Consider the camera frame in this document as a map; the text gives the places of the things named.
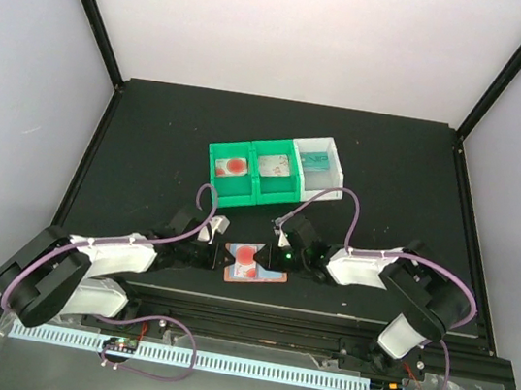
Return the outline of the red circle credit card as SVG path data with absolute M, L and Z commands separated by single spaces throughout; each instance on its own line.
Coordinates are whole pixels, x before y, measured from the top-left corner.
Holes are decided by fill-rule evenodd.
M 253 255 L 258 244 L 232 244 L 229 251 L 236 258 L 235 264 L 230 266 L 228 275 L 231 279 L 250 280 L 257 279 L 258 268 Z

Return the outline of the pink leather card holder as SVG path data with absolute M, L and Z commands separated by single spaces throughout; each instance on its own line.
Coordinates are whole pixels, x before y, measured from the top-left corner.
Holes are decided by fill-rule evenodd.
M 255 243 L 229 243 L 225 245 L 229 254 L 233 255 L 234 263 L 224 267 L 224 281 L 237 283 L 285 283 L 287 274 L 266 270 L 254 259 L 254 254 L 262 247 Z

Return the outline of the teal chip credit card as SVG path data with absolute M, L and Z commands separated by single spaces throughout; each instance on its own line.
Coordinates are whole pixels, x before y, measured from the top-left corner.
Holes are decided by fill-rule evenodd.
M 326 151 L 301 152 L 300 157 L 305 172 L 326 172 L 330 168 L 330 158 Z

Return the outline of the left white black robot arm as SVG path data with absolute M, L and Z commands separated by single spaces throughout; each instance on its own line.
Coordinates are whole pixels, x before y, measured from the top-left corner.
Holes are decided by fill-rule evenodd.
M 101 316 L 128 330 L 140 309 L 119 276 L 226 267 L 233 257 L 218 239 L 229 226 L 228 217 L 194 206 L 144 234 L 90 238 L 49 226 L 0 266 L 2 309 L 31 328 L 77 314 Z

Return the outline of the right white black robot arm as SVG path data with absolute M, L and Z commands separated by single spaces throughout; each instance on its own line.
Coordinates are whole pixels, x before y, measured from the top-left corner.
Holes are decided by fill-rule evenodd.
M 470 288 L 433 261 L 433 252 L 422 242 L 388 250 L 327 244 L 301 214 L 277 226 L 278 241 L 263 244 L 254 254 L 259 266 L 303 273 L 316 283 L 381 289 L 399 308 L 373 341 L 342 347 L 373 374 L 395 374 L 412 350 L 443 340 L 476 316 Z

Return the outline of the red white credit card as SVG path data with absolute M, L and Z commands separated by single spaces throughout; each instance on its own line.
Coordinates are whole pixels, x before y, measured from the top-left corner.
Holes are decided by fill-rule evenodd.
M 214 160 L 214 175 L 220 178 L 246 176 L 249 173 L 245 157 L 217 158 Z

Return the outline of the middle green bin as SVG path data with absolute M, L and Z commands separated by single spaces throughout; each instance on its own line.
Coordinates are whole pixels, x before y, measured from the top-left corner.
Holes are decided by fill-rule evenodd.
M 251 146 L 257 205 L 299 202 L 301 182 L 294 141 L 254 140 Z

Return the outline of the green bin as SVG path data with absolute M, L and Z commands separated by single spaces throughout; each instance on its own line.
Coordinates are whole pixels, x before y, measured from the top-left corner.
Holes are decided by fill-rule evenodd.
M 299 202 L 301 182 L 294 141 L 254 140 L 251 146 L 257 205 Z
M 257 205 L 259 176 L 251 142 L 211 143 L 208 153 L 210 183 L 217 191 L 219 206 Z

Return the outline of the left green bin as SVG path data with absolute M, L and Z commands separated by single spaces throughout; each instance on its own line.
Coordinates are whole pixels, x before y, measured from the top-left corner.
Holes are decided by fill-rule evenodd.
M 210 183 L 217 191 L 219 206 L 257 205 L 259 176 L 251 142 L 211 143 L 208 153 Z

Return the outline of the white bin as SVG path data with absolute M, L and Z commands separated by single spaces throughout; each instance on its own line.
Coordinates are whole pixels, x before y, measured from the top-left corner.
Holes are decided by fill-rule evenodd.
M 323 190 L 343 187 L 343 170 L 333 137 L 298 138 L 293 144 L 299 162 L 301 201 Z

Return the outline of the left electronics board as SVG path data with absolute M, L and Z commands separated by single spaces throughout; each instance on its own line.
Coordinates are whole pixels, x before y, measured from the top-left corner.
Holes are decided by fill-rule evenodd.
M 133 354 L 138 349 L 138 341 L 123 337 L 110 337 L 103 342 L 103 350 Z

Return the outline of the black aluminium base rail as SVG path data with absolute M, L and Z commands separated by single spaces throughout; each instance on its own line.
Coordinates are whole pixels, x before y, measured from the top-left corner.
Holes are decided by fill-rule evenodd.
M 453 338 L 443 343 L 433 342 L 424 347 L 413 348 L 406 356 L 391 358 L 377 343 L 372 330 L 356 325 L 333 325 L 287 319 L 281 316 L 263 316 L 241 308 L 217 308 L 210 303 L 158 296 L 125 289 L 130 295 L 128 303 L 117 310 L 107 310 L 103 303 L 76 311 L 83 315 L 84 323 L 99 325 L 103 331 L 116 325 L 125 330 L 127 320 L 140 320 L 153 316 L 164 320 L 169 326 L 173 320 L 182 322 L 201 337 L 260 343 L 278 348 L 305 351 L 317 356 L 337 359 L 340 367 L 381 375 L 383 378 L 400 376 L 412 369 L 417 378 L 424 373 L 443 374 L 445 369 L 454 377 L 499 383 L 507 390 L 514 390 L 511 363 L 497 358 L 469 344 Z

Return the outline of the right black frame post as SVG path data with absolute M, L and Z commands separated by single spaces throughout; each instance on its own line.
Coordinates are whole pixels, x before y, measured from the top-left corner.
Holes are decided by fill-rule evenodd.
M 501 97 L 505 90 L 513 82 L 521 71 L 521 44 L 514 51 L 513 55 L 508 59 L 502 70 L 494 78 L 491 84 L 486 88 L 472 110 L 468 113 L 463 122 L 458 126 L 456 135 L 460 141 L 464 141 L 475 126 L 480 123 L 481 119 L 495 105 L 496 101 Z

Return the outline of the black frame post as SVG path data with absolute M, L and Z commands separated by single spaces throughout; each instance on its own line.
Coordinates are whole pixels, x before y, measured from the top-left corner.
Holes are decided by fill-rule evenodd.
M 505 90 L 513 82 L 521 71 L 521 44 L 514 51 L 513 55 L 508 59 L 502 70 L 494 78 L 491 84 L 486 88 L 472 110 L 468 113 L 463 122 L 458 126 L 456 135 L 460 141 L 464 141 L 475 126 L 480 123 L 481 119 L 495 105 L 496 101 L 501 97 Z
M 92 35 L 102 56 L 104 67 L 107 70 L 108 77 L 112 83 L 114 90 L 118 90 L 124 86 L 124 78 L 121 75 L 116 56 L 114 54 L 113 45 L 106 29 L 105 22 L 99 9 L 97 0 L 80 0 L 83 12 L 85 13 L 87 22 L 91 29 Z

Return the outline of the left black frame post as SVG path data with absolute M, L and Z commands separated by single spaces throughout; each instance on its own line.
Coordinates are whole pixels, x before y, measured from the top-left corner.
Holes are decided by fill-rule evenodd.
M 85 13 L 87 22 L 91 29 L 92 35 L 102 56 L 104 67 L 107 70 L 108 77 L 112 83 L 114 90 L 118 90 L 124 86 L 124 78 L 121 75 L 116 56 L 114 54 L 113 45 L 106 29 L 105 22 L 99 9 L 97 0 L 80 0 L 83 12 Z

